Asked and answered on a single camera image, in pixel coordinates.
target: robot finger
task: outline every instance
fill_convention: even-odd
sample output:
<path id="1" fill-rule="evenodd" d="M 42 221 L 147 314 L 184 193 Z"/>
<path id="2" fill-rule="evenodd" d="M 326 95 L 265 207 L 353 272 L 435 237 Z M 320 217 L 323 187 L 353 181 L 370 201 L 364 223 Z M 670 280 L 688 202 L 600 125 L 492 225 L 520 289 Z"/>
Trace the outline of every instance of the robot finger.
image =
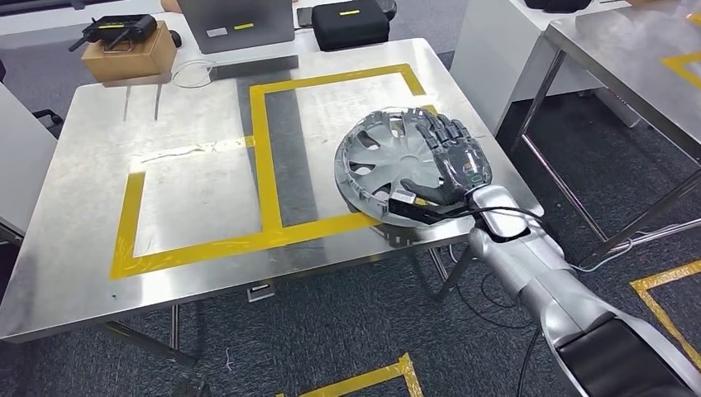
<path id="1" fill-rule="evenodd" d="M 433 150 L 438 147 L 438 140 L 436 137 L 433 135 L 433 133 L 428 129 L 428 127 L 424 126 L 420 122 L 416 124 L 416 129 L 421 133 L 423 136 L 424 141 L 426 141 L 426 144 L 428 145 L 429 149 Z"/>

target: black device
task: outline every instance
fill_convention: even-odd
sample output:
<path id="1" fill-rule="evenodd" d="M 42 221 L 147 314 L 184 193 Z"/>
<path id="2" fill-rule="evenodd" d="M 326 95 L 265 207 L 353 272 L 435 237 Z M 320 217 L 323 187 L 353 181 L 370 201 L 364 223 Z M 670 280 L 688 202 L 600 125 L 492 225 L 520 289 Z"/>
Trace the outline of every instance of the black device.
<path id="1" fill-rule="evenodd" d="M 375 0 L 388 21 L 392 21 L 397 15 L 397 2 L 394 0 Z M 297 9 L 297 24 L 301 28 L 312 27 L 312 9 L 314 7 L 300 7 Z"/>
<path id="2" fill-rule="evenodd" d="M 138 43 L 146 40 L 155 31 L 155 19 L 148 14 L 111 15 L 102 17 L 83 29 L 83 37 L 73 43 L 68 51 L 73 52 L 86 42 L 100 40 L 108 43 L 105 50 L 113 50 L 122 41 Z"/>
<path id="3" fill-rule="evenodd" d="M 543 10 L 550 14 L 569 14 L 589 7 L 592 0 L 525 0 L 529 8 Z"/>
<path id="4" fill-rule="evenodd" d="M 389 20 L 375 0 L 315 6 L 312 24 L 322 51 L 383 43 L 389 39 Z"/>

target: black cable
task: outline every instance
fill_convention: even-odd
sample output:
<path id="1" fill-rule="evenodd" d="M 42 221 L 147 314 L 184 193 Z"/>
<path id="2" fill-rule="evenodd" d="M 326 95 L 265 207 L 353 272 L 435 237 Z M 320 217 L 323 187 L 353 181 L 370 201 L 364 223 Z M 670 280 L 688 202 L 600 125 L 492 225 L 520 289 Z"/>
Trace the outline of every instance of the black cable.
<path id="1" fill-rule="evenodd" d="M 540 335 L 541 329 L 536 328 L 533 333 L 531 341 L 528 343 L 528 348 L 526 349 L 526 355 L 523 357 L 523 364 L 521 364 L 521 373 L 518 375 L 518 388 L 516 389 L 516 397 L 521 397 L 523 392 L 523 380 L 526 378 L 526 369 L 528 368 L 528 359 L 531 358 L 531 353 L 533 353 L 533 347 L 536 345 L 538 340 L 538 335 Z"/>
<path id="2" fill-rule="evenodd" d="M 516 207 L 484 207 L 484 208 L 475 208 L 475 209 L 469 209 L 467 211 L 460 211 L 458 213 L 453 213 L 448 212 L 444 214 L 443 216 L 445 218 L 462 218 L 462 217 L 467 217 L 469 215 L 475 215 L 476 213 L 486 213 L 488 211 L 514 211 L 515 213 L 523 213 L 528 215 L 529 217 L 533 218 L 536 220 L 536 222 L 540 223 L 541 225 L 545 224 L 545 220 L 541 218 L 540 216 L 536 215 L 535 213 L 532 213 L 531 211 L 528 211 L 527 209 L 523 208 L 516 208 Z"/>
<path id="3" fill-rule="evenodd" d="M 508 328 L 508 329 L 524 329 L 524 328 L 528 328 L 528 327 L 530 327 L 530 326 L 532 325 L 532 323 L 526 323 L 526 324 L 519 325 L 519 326 L 513 326 L 513 325 L 502 324 L 502 323 L 499 323 L 499 322 L 494 321 L 494 320 L 492 320 L 492 319 L 486 318 L 482 313 L 478 312 L 477 309 L 473 308 L 472 305 L 469 304 L 469 303 L 467 302 L 467 299 L 465 299 L 465 296 L 463 296 L 462 290 L 460 290 L 460 286 L 459 286 L 459 285 L 456 285 L 456 286 L 455 286 L 455 289 L 458 290 L 458 295 L 460 296 L 460 299 L 461 299 L 462 302 L 465 304 L 465 306 L 467 306 L 467 308 L 468 308 L 472 313 L 474 313 L 475 316 L 477 316 L 477 317 L 479 317 L 479 318 L 482 318 L 482 319 L 483 319 L 484 321 L 486 321 L 487 323 L 490 323 L 490 324 L 492 324 L 492 325 L 496 325 L 497 327 Z"/>
<path id="4" fill-rule="evenodd" d="M 479 285 L 479 291 L 482 292 L 482 295 L 493 305 L 499 306 L 500 308 L 504 309 L 512 309 L 517 306 L 516 302 L 513 302 L 511 304 L 501 304 L 497 302 L 495 299 L 490 298 L 489 295 L 487 295 L 487 292 L 484 290 L 484 282 L 487 281 L 487 278 L 489 278 L 491 275 L 494 275 L 494 273 L 487 273 L 484 277 L 482 277 L 482 283 Z"/>

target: dark gray carpet floor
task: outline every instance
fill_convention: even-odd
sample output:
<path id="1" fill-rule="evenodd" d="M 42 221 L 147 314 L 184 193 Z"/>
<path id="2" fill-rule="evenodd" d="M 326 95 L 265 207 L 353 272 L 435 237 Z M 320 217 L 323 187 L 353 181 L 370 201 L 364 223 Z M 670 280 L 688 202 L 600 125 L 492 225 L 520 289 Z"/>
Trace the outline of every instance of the dark gray carpet floor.
<path id="1" fill-rule="evenodd" d="M 58 112 L 65 109 L 64 99 L 39 100 L 36 94 L 28 93 L 26 84 L 34 78 L 12 81 L 18 79 L 18 74 L 12 77 L 12 73 L 24 73 L 12 65 L 24 65 L 36 55 L 0 52 L 0 57 L 10 66 L 8 87 L 25 104 L 53 106 Z M 448 65 L 452 54 L 440 57 Z M 37 68 L 33 74 L 45 73 L 39 66 L 26 67 Z M 74 74 L 70 92 L 86 83 L 80 65 Z M 52 95 L 70 98 L 69 93 Z M 511 142 L 527 106 L 512 106 L 498 137 L 503 144 Z M 547 99 L 533 131 L 546 155 L 609 231 L 693 169 L 649 128 L 624 128 L 596 98 L 563 95 Z M 593 234 L 532 155 L 521 149 L 513 160 L 541 200 L 568 255 L 583 257 L 594 244 Z M 699 215 L 698 202 L 698 194 L 689 196 L 665 220 L 678 222 Z M 637 247 L 581 279 L 620 309 L 659 327 L 628 283 L 698 259 L 700 237 L 699 231 L 686 232 Z M 12 266 L 16 253 L 11 247 L 0 246 L 0 255 L 3 253 L 6 259 L 0 257 L 0 269 L 5 270 Z M 461 286 L 465 297 L 486 316 L 523 324 L 526 320 L 521 309 L 495 307 L 480 294 L 479 285 L 487 274 L 482 265 L 469 271 Z M 437 286 L 428 256 L 420 253 L 284 282 L 277 286 L 273 298 L 253 304 L 246 302 L 243 293 L 185 304 L 182 348 L 199 357 L 191 369 L 165 362 L 92 328 L 22 345 L 0 342 L 0 395 L 191 395 L 191 385 L 206 382 L 213 395 L 290 396 L 395 363 L 407 352 L 426 396 L 514 395 L 532 329 L 487 324 L 455 294 L 443 304 L 435 303 L 429 289 Z M 654 293 L 687 338 L 701 347 L 701 331 L 694 326 L 701 308 L 697 299 L 689 299 L 698 291 L 697 277 L 672 288 L 660 287 Z M 494 278 L 486 280 L 486 292 L 504 299 Z M 168 339 L 168 310 L 124 322 L 164 342 Z M 232 371 L 225 366 L 227 349 Z M 529 364 L 524 395 L 563 394 L 552 359 L 539 343 Z M 401 380 L 392 380 L 354 395 L 408 392 Z"/>

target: black case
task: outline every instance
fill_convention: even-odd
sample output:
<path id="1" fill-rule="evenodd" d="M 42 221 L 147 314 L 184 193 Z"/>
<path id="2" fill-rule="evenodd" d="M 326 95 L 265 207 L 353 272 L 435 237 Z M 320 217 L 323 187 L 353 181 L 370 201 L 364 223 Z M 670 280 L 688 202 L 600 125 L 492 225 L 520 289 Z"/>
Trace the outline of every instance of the black case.
<path id="1" fill-rule="evenodd" d="M 355 0 L 316 6 L 314 35 L 322 51 L 383 43 L 389 39 L 389 20 L 375 0 Z"/>
<path id="2" fill-rule="evenodd" d="M 584 10 L 592 0 L 525 0 L 526 5 L 549 13 L 571 13 Z"/>

